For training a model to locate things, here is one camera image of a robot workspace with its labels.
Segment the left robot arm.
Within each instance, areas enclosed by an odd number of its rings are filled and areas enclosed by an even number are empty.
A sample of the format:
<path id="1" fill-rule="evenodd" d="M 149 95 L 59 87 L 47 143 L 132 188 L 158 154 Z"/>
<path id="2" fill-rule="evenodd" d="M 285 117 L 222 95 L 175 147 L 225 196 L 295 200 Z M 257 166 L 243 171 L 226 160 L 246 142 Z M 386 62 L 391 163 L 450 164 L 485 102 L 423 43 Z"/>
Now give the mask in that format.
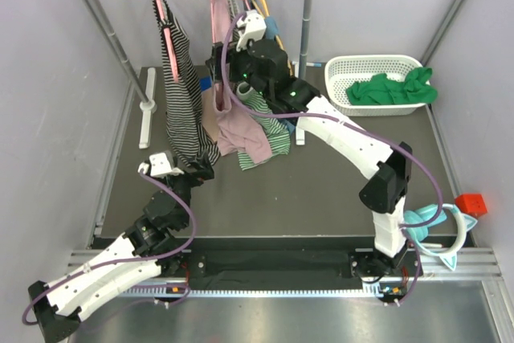
<path id="1" fill-rule="evenodd" d="M 184 229 L 196 229 L 190 208 L 193 188 L 214 178 L 207 153 L 181 167 L 169 151 L 154 153 L 137 171 L 157 187 L 141 216 L 89 261 L 51 282 L 36 281 L 28 288 L 31 299 L 22 315 L 34 313 L 45 342 L 61 342 L 79 329 L 98 308 L 138 286 L 161 276 L 173 276 L 182 266 L 182 252 L 191 244 L 176 238 Z"/>

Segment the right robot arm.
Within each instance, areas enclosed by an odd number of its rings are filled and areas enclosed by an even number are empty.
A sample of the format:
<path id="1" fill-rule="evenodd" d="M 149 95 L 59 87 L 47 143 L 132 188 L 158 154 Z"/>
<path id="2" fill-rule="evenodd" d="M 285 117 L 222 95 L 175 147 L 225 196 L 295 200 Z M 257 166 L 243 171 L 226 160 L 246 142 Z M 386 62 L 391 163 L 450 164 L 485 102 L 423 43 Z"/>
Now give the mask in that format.
<path id="1" fill-rule="evenodd" d="M 292 76 L 288 56 L 268 39 L 247 45 L 215 41 L 206 64 L 224 96 L 246 116 L 285 120 L 311 133 L 350 161 L 366 178 L 359 193 L 372 212 L 377 270 L 395 274 L 404 263 L 404 205 L 411 147 L 365 131 L 335 109 L 309 82 Z"/>

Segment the yellow hanger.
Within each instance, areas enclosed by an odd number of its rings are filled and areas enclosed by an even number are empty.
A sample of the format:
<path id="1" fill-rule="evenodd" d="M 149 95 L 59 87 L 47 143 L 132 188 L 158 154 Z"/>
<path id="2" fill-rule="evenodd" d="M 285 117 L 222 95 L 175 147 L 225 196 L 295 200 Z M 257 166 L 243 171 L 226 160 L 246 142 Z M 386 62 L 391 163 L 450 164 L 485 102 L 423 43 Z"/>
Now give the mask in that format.
<path id="1" fill-rule="evenodd" d="M 275 19 L 271 16 L 270 11 L 268 9 L 266 0 L 251 0 L 251 4 L 255 10 L 263 17 L 266 31 L 265 37 L 267 39 L 275 41 L 281 50 L 285 50 L 282 39 L 279 36 L 279 28 L 276 24 Z"/>

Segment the pink tank top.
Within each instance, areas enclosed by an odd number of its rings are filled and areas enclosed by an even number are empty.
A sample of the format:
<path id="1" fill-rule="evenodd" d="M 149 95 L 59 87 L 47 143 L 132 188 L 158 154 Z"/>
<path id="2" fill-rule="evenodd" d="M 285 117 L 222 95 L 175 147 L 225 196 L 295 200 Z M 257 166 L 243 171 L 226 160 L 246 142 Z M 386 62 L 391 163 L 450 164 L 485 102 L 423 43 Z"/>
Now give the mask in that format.
<path id="1" fill-rule="evenodd" d="M 221 155 L 244 153 L 255 164 L 272 156 L 263 128 L 246 111 L 232 103 L 222 81 L 222 44 L 230 27 L 227 0 L 210 0 L 213 46 L 208 61 L 213 80 L 213 106 L 218 125 L 217 145 Z"/>

